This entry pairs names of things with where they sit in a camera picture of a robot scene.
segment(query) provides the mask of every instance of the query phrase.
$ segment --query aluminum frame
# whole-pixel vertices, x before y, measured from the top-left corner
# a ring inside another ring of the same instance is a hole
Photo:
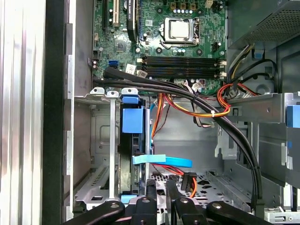
[[[0,3],[2,225],[36,225],[42,219],[45,3]]]

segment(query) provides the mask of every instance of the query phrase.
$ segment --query perforated metal panel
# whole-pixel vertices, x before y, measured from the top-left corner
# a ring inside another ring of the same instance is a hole
[[[300,10],[282,10],[263,22],[245,40],[284,42],[298,33],[300,33]]]

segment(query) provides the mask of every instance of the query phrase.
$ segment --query connector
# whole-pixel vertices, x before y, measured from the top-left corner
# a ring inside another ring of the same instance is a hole
[[[220,66],[227,66],[227,61],[221,61],[221,62],[219,63],[219,65],[220,65]]]
[[[115,27],[118,27],[119,24],[119,0],[113,0],[113,16],[112,16],[112,24]]]
[[[193,178],[197,179],[197,174],[195,172],[185,172],[183,174],[181,190],[190,191],[193,183]]]
[[[119,65],[119,61],[118,60],[109,60],[108,61],[108,65],[109,66],[112,66],[112,65],[117,65],[118,66]]]
[[[212,4],[213,4],[213,0],[206,0],[205,7],[206,8],[211,8]]]

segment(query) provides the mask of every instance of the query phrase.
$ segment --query blue latch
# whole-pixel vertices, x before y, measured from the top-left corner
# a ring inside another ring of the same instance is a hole
[[[138,96],[125,95],[122,98],[122,102],[125,104],[139,104]]]
[[[143,133],[143,109],[123,109],[123,133]]]
[[[287,106],[286,126],[288,128],[300,128],[300,105]]]

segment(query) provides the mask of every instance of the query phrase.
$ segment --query expansion slot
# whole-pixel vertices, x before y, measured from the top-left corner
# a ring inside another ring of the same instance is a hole
[[[108,22],[108,0],[102,0],[102,29],[107,28]]]
[[[115,27],[119,27],[119,8],[120,8],[120,0],[113,0],[113,16],[112,16],[112,24]]]
[[[188,57],[156,57],[147,56],[144,58],[146,67],[187,67],[187,68],[217,68],[218,60],[205,58]]]

